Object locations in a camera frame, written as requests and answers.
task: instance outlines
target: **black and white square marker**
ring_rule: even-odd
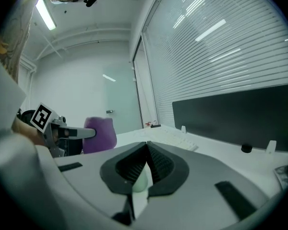
[[[48,119],[50,118],[51,111],[45,106],[40,105],[37,111],[35,112],[31,123],[37,125],[40,129],[44,130],[45,125],[47,124]]]

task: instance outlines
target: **ceiling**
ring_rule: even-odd
[[[90,8],[84,2],[46,6],[57,27],[50,31],[34,8],[24,56],[37,61],[48,54],[97,41],[128,40],[131,23],[141,0],[98,0]]]

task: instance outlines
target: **tattoo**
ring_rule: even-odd
[[[0,61],[16,82],[20,56],[28,38],[36,3],[37,0],[18,0],[0,30]]]

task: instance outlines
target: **frosted glass door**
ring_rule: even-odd
[[[138,95],[131,63],[104,68],[106,115],[113,119],[116,134],[142,128]]]

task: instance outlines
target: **window blinds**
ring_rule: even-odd
[[[161,0],[143,38],[164,125],[173,101],[288,84],[288,26],[268,0]]]

